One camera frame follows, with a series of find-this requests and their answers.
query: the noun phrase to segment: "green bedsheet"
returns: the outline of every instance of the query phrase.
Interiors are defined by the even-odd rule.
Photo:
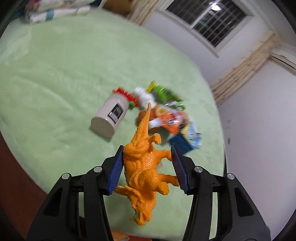
[[[90,120],[113,88],[133,91],[152,80],[184,97],[202,132],[201,148],[187,155],[222,175],[221,125],[198,68],[155,35],[100,9],[33,26],[20,19],[9,24],[0,39],[0,130],[22,168],[49,192],[63,173],[84,174],[130,142],[138,109],[127,112],[112,138],[94,133]],[[165,132],[162,137],[157,148],[169,149]],[[166,159],[158,171],[174,174]],[[128,220],[134,210],[126,197],[104,199],[112,229],[168,240],[183,236],[192,201],[170,185],[168,196],[157,195],[152,220],[138,226]],[[216,200],[213,206],[211,237]]]

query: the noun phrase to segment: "dinosaur body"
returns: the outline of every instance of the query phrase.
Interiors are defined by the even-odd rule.
[[[148,135],[150,111],[149,103],[133,139],[123,149],[127,186],[118,186],[115,190],[116,193],[127,196],[131,201],[132,208],[135,210],[135,216],[131,220],[138,225],[144,225],[146,221],[151,220],[157,192],[167,195],[168,183],[179,186],[176,176],[156,172],[156,166],[163,158],[172,161],[172,157],[170,151],[156,150],[152,144],[154,142],[159,145],[161,137],[158,133]]]

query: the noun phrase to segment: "folded cloth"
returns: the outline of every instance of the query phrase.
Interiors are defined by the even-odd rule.
[[[25,10],[41,13],[49,9],[82,7],[92,2],[94,0],[30,0]]]
[[[91,7],[88,5],[77,8],[60,8],[55,10],[47,10],[43,13],[29,11],[25,15],[25,20],[28,23],[45,22],[66,15],[87,14],[90,11],[90,9]]]

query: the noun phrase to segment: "window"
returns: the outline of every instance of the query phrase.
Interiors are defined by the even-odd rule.
[[[214,47],[246,17],[231,0],[167,0],[165,11]]]

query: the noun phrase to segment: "curtain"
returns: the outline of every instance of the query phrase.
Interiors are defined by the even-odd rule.
[[[133,10],[128,19],[137,25],[146,22],[153,11],[163,0],[133,0]]]
[[[217,105],[227,100],[262,67],[279,41],[279,37],[269,31],[237,66],[211,86]]]

